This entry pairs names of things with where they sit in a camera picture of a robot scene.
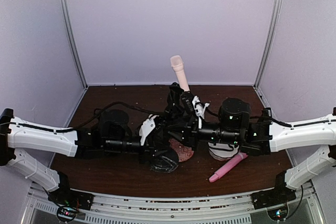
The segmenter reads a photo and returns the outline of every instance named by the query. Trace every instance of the beige cylindrical object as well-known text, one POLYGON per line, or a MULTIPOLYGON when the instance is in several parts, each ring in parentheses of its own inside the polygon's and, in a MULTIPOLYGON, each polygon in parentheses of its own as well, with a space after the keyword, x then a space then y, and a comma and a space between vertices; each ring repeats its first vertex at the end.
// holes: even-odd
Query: beige cylindrical object
POLYGON ((171 57, 170 63, 172 64, 172 68, 176 73, 176 77, 179 81, 181 89, 183 89, 184 91, 190 91, 187 78, 184 73, 184 66, 181 56, 175 55, 171 57))

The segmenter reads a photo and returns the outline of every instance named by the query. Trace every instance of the black bracket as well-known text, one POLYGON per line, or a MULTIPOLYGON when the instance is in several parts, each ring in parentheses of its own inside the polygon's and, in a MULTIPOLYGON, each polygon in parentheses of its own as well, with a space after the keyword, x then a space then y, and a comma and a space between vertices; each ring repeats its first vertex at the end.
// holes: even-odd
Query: black bracket
POLYGON ((8 161, 15 158, 14 151, 8 148, 8 133, 11 132, 9 123, 14 117, 12 109, 5 109, 0 117, 0 166, 7 165, 8 161))
POLYGON ((295 191, 286 187, 285 174, 286 171, 277 175, 273 189, 259 191, 251 195, 255 209, 272 207, 296 199, 295 191))
POLYGON ((93 194, 71 190, 68 176, 62 172, 58 172, 58 175, 60 180, 59 188, 49 192, 48 200, 62 206, 90 210, 94 197, 93 194))
POLYGON ((329 145, 329 150, 328 157, 336 159, 336 145, 329 145))

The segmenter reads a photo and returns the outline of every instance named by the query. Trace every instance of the lavender wall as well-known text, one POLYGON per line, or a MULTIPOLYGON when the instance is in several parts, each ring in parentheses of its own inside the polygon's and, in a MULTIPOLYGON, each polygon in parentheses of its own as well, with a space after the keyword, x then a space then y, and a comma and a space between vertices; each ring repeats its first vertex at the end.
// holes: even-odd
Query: lavender wall
POLYGON ((87 82, 252 84, 274 0, 68 0, 87 82))
MULTIPOLYGON (((59 0, 0 0, 0 110, 63 126, 82 87, 71 58, 59 0)), ((47 164, 51 153, 31 152, 47 164)), ((0 167, 1 223, 19 223, 30 181, 0 167)))
MULTIPOLYGON (((336 106, 336 0, 283 0, 261 90, 284 121, 313 119, 336 106)), ((300 163, 318 147, 295 148, 300 163)), ((313 180, 328 223, 335 223, 335 177, 313 180)))

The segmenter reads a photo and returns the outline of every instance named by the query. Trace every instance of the pink silicone object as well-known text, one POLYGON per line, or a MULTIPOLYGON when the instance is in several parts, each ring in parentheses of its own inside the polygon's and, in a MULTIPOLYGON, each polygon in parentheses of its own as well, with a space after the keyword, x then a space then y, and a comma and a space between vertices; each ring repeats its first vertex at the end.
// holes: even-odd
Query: pink silicone object
POLYGON ((181 89, 183 89, 184 91, 190 91, 187 78, 184 73, 183 61, 181 56, 175 55, 171 57, 170 63, 172 64, 172 68, 176 73, 176 77, 179 81, 181 89))
POLYGON ((215 182, 216 180, 223 177, 227 174, 233 167, 238 165, 242 160, 248 157, 247 154, 239 152, 233 158, 231 158, 225 165, 223 165, 220 169, 215 171, 214 175, 209 178, 209 182, 215 182))

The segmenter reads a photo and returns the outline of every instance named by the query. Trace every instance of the wooden surface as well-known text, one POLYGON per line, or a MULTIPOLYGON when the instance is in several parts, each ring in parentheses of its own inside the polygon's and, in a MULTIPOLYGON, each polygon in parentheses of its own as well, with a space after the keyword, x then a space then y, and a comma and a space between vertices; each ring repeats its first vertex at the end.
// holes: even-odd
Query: wooden surface
MULTIPOLYGON (((71 126, 89 119, 95 108, 113 101, 124 101, 145 109, 162 111, 166 106, 168 86, 91 87, 81 102, 71 126)), ((240 98, 251 105, 252 115, 260 115, 262 104, 252 87, 191 86, 203 102, 211 102, 217 112, 227 97, 240 98)), ((134 130, 147 115, 125 109, 134 130)), ((207 120, 216 118, 206 115, 207 120)), ((275 176, 291 167, 285 151, 269 156, 248 157, 220 180, 208 178, 224 163, 214 160, 206 144, 200 144, 194 156, 170 174, 140 165, 136 155, 120 154, 102 159, 80 160, 56 155, 52 168, 69 176, 72 188, 96 193, 138 197, 214 196, 266 189, 274 186, 275 176)))

